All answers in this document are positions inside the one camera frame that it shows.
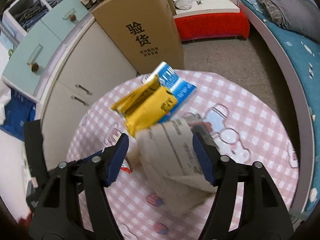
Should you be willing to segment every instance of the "cabinet door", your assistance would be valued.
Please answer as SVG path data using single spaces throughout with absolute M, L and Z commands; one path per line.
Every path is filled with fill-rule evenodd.
M 42 22 L 37 22 L 12 54 L 2 75 L 20 90 L 33 95 L 44 69 L 60 43 Z M 33 73 L 28 62 L 37 62 L 39 70 Z
M 77 23 L 88 14 L 80 0 L 63 0 L 52 8 L 41 21 L 63 41 Z M 76 15 L 76 21 L 71 21 L 69 15 Z
M 95 102 L 115 86 L 135 78 L 136 73 L 111 38 L 94 22 L 70 54 L 58 80 Z
M 89 110 L 71 96 L 83 100 L 63 84 L 56 82 L 50 95 L 42 122 L 44 159 L 48 169 L 65 161 L 71 140 L 82 117 Z

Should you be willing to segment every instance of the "floor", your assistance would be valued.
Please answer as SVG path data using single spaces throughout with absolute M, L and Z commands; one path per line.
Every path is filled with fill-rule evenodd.
M 252 25 L 250 28 L 247 40 L 185 42 L 185 69 L 215 72 L 260 98 L 279 116 L 299 156 L 298 124 L 288 86 L 268 46 Z

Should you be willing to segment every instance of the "light green drawer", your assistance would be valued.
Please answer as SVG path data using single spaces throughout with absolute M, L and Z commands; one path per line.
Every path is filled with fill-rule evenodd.
M 71 22 L 69 14 L 75 14 L 77 20 Z M 63 0 L 42 17 L 41 21 L 63 41 L 76 24 L 87 14 L 88 10 L 80 0 Z
M 41 22 L 29 31 L 12 54 L 3 76 L 24 92 L 33 95 L 41 74 L 61 41 Z M 37 62 L 39 70 L 32 73 L 27 62 Z

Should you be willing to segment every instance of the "round table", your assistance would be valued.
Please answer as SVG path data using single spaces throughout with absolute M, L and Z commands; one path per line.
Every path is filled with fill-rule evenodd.
M 298 182 L 298 161 L 277 115 L 256 96 L 218 74 L 176 72 L 197 90 L 175 116 L 199 113 L 205 122 L 211 123 L 210 132 L 221 154 L 250 165 L 262 162 L 289 208 Z M 115 87 L 92 105 L 76 130 L 67 161 L 88 157 L 114 145 L 121 132 L 127 133 L 123 120 L 110 107 L 142 85 L 145 78 L 139 76 Z M 136 145 L 130 137 L 129 151 Z M 139 169 L 131 174 L 120 171 L 116 182 L 105 192 L 121 233 L 130 240 L 198 239 L 214 199 L 183 216 L 173 215 L 158 205 L 157 195 Z M 238 227 L 242 199 L 243 185 L 239 183 L 230 230 Z M 84 226 L 92 230 L 83 192 L 79 203 Z

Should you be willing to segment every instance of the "yellow pouch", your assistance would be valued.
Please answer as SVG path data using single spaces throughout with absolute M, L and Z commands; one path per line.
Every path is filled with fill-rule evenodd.
M 145 129 L 155 124 L 165 116 L 176 104 L 178 100 L 168 88 L 160 86 L 156 92 L 149 96 L 125 122 L 127 131 L 131 136 L 135 136 L 136 131 Z
M 111 106 L 111 109 L 116 110 L 124 118 L 127 118 L 127 116 L 131 115 L 159 87 L 159 76 L 156 75 L 150 82 L 138 87 L 127 96 L 121 98 Z

